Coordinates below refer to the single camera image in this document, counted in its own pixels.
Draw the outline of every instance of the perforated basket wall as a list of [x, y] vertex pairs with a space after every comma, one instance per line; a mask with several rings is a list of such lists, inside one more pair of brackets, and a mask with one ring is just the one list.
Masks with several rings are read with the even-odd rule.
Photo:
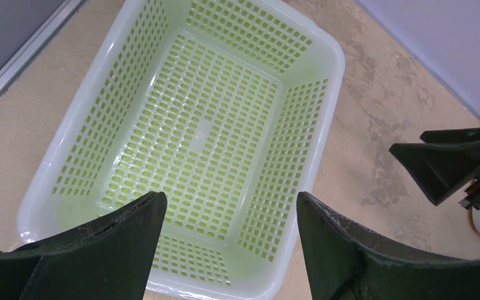
[[320, 29], [267, 1], [127, 0], [97, 58], [105, 76], [93, 96], [77, 94], [52, 171], [32, 183], [54, 203], [39, 218], [54, 222], [45, 207], [58, 205], [55, 218], [72, 224], [164, 191], [149, 288], [211, 298], [275, 289], [343, 70]]

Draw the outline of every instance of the light green plastic basket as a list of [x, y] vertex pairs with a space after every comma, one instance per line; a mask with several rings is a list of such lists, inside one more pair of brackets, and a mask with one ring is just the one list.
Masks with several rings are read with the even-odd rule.
[[127, 0], [25, 196], [22, 238], [164, 191], [148, 288], [270, 298], [343, 69], [334, 39], [277, 0]]

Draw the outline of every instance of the plastic basket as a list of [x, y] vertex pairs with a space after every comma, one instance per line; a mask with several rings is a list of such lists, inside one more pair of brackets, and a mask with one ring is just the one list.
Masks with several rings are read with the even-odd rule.
[[127, 0], [23, 200], [21, 237], [164, 191], [149, 289], [272, 297], [343, 71], [338, 43], [281, 1]]

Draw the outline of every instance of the gray wall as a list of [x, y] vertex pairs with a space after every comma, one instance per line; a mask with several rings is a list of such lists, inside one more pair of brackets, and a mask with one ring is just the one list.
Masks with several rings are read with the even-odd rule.
[[480, 0], [356, 0], [480, 119]]
[[0, 0], [0, 69], [65, 0]]

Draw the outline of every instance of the black plastic part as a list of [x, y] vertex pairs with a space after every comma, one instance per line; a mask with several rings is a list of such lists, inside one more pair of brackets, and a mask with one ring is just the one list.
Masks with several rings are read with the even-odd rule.
[[150, 192], [61, 234], [0, 252], [0, 299], [144, 296], [167, 202]]
[[300, 192], [297, 221], [312, 298], [480, 299], [480, 260], [388, 239]]
[[[480, 181], [480, 128], [426, 131], [425, 144], [393, 144], [389, 151], [434, 204]], [[465, 198], [465, 208], [480, 209], [480, 192]]]

